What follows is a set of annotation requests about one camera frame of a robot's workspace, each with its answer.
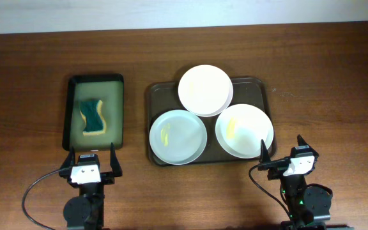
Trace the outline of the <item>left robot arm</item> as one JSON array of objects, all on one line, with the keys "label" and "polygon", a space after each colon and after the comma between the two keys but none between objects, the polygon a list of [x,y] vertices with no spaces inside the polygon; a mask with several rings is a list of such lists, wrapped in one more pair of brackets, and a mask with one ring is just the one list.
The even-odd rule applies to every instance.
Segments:
[{"label": "left robot arm", "polygon": [[59,176],[79,190],[63,208],[67,229],[102,229],[104,226],[104,186],[113,185],[115,178],[123,171],[116,156],[116,149],[110,145],[110,167],[108,172],[100,171],[97,154],[75,156],[71,149],[60,167]]}]

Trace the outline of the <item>green and yellow sponge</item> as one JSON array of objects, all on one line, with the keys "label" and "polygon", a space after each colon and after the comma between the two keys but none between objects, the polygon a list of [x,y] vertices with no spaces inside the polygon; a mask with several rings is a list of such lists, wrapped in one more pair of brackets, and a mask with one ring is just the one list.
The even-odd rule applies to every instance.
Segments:
[{"label": "green and yellow sponge", "polygon": [[85,123],[83,136],[102,135],[107,124],[102,114],[103,102],[100,99],[85,100],[80,103],[80,115]]}]

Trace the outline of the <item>pale blue plate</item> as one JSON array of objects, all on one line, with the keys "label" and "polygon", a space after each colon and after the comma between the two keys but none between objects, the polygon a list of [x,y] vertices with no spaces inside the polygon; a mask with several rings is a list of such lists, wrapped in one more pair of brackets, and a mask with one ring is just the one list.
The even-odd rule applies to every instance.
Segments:
[{"label": "pale blue plate", "polygon": [[202,120],[185,110],[171,110],[161,114],[149,130],[149,145],[161,161],[171,165],[185,165],[203,153],[208,140]]}]

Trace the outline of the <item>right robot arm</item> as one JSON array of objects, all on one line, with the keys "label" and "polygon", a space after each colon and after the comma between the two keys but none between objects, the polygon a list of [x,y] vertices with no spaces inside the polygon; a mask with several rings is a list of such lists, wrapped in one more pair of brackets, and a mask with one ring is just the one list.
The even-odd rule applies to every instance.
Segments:
[{"label": "right robot arm", "polygon": [[290,156],[271,160],[265,142],[261,141],[259,163],[252,167],[266,171],[269,180],[280,181],[281,199],[274,198],[257,182],[254,184],[286,212],[289,219],[281,222],[281,229],[326,229],[325,222],[331,218],[333,192],[323,185],[306,182],[305,177],[315,170],[319,153],[301,135],[297,136],[297,143]]}]

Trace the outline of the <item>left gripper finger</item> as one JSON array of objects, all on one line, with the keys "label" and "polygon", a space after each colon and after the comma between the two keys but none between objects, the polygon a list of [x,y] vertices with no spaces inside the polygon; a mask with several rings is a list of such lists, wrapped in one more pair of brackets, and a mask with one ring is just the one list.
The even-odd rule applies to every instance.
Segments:
[{"label": "left gripper finger", "polygon": [[61,167],[59,168],[59,176],[61,178],[68,178],[71,175],[72,167],[75,165],[75,150],[70,149],[68,156],[65,158]]},{"label": "left gripper finger", "polygon": [[122,177],[123,171],[117,159],[116,149],[113,143],[111,143],[111,149],[110,149],[110,166],[111,166],[112,174],[114,177]]}]

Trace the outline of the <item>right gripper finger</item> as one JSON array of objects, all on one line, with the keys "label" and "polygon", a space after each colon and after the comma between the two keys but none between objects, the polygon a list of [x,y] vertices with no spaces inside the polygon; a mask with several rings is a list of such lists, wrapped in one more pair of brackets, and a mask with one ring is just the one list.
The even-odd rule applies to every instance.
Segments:
[{"label": "right gripper finger", "polygon": [[297,135],[297,143],[298,143],[298,146],[296,147],[297,150],[312,149],[312,147],[303,139],[303,137],[300,134]]},{"label": "right gripper finger", "polygon": [[265,142],[261,139],[261,153],[259,157],[258,170],[259,171],[267,171],[267,170],[285,170],[290,164],[290,159],[288,157],[281,158],[278,160],[272,161],[268,149],[266,148]]}]

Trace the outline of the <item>white green-tinted plate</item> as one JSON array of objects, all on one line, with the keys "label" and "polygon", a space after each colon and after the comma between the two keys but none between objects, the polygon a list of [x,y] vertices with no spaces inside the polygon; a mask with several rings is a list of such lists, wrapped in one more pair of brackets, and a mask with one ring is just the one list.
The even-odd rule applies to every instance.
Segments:
[{"label": "white green-tinted plate", "polygon": [[217,118],[215,135],[220,146],[236,158],[255,158],[261,153],[261,142],[269,148],[274,140],[273,124],[258,107],[236,104]]}]

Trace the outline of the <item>pink plate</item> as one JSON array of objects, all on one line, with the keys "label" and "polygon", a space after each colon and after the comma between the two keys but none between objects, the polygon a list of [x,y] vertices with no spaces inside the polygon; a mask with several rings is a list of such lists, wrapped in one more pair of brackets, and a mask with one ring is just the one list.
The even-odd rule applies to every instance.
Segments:
[{"label": "pink plate", "polygon": [[178,84],[181,104],[201,117],[220,114],[231,103],[233,93],[228,74],[212,65],[192,67],[183,74]]}]

